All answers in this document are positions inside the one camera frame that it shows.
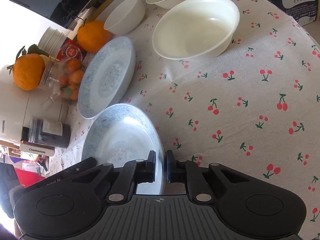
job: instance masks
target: metal screw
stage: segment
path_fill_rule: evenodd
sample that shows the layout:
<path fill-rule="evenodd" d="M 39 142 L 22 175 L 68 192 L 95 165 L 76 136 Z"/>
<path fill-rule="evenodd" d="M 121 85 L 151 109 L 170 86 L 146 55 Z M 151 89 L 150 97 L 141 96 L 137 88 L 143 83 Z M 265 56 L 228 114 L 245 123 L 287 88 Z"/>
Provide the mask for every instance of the metal screw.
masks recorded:
<path fill-rule="evenodd" d="M 208 194 L 198 194 L 196 196 L 196 199 L 201 201 L 201 202 L 206 202 L 206 201 L 209 201 L 211 200 L 211 196 L 208 195 Z"/>
<path fill-rule="evenodd" d="M 109 196 L 109 200 L 114 202 L 121 201 L 123 199 L 124 199 L 124 196 L 122 194 L 111 194 Z"/>

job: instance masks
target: barcode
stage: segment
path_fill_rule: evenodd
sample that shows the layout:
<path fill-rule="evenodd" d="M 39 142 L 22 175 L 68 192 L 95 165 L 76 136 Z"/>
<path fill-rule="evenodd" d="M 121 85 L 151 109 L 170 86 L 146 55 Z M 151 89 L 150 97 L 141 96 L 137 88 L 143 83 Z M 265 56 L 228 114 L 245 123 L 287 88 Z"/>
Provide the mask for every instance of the barcode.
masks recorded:
<path fill-rule="evenodd" d="M 316 20 L 316 17 L 315 17 L 315 16 L 309 18 L 309 22 L 313 22 L 313 21 L 315 21 L 315 20 Z"/>

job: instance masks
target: white appliance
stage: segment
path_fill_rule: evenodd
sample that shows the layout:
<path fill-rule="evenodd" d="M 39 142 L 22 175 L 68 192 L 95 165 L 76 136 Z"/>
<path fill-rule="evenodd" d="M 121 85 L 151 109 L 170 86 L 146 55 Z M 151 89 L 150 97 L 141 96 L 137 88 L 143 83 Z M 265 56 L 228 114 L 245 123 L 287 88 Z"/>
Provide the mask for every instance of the white appliance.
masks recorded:
<path fill-rule="evenodd" d="M 54 148 L 33 145 L 21 145 L 22 131 L 30 128 L 31 117 L 50 119 L 64 122 L 68 112 L 68 102 L 63 98 L 57 99 L 49 109 L 45 110 L 41 103 L 48 93 L 40 88 L 31 91 L 20 89 L 13 81 L 6 67 L 0 69 L 0 140 L 14 143 L 25 152 L 53 156 Z"/>

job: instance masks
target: cherry print tablecloth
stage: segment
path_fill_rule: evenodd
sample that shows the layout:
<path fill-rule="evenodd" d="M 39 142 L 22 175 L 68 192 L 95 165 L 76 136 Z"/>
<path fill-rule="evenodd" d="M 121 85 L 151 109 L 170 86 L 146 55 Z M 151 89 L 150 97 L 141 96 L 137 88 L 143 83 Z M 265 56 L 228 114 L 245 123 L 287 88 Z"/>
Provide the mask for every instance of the cherry print tablecloth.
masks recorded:
<path fill-rule="evenodd" d="M 156 54 L 152 33 L 168 10 L 146 5 L 145 19 L 127 35 L 136 70 L 122 102 L 149 116 L 179 160 L 222 163 L 298 194 L 307 206 L 300 236 L 319 238 L 319 48 L 266 0 L 232 1 L 241 14 L 233 40 L 203 63 Z M 91 123 L 77 114 L 75 107 L 68 115 L 71 148 L 58 150 L 52 173 L 81 159 Z"/>

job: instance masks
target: table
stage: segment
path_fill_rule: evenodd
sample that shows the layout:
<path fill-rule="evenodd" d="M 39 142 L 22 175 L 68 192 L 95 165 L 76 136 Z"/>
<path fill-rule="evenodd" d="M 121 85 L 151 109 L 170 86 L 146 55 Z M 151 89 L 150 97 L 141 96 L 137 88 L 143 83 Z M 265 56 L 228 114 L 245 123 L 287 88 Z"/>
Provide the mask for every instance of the table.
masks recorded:
<path fill-rule="evenodd" d="M 136 69 L 122 102 L 149 116 L 177 159 L 221 163 L 299 195 L 307 207 L 300 237 L 319 239 L 320 48 L 266 0 L 232 1 L 239 27 L 227 50 L 206 63 L 156 54 L 152 33 L 168 10 L 146 5 L 144 20 L 126 35 Z M 51 158 L 51 173 L 81 159 L 91 121 L 72 106 L 68 122 L 71 144 Z"/>

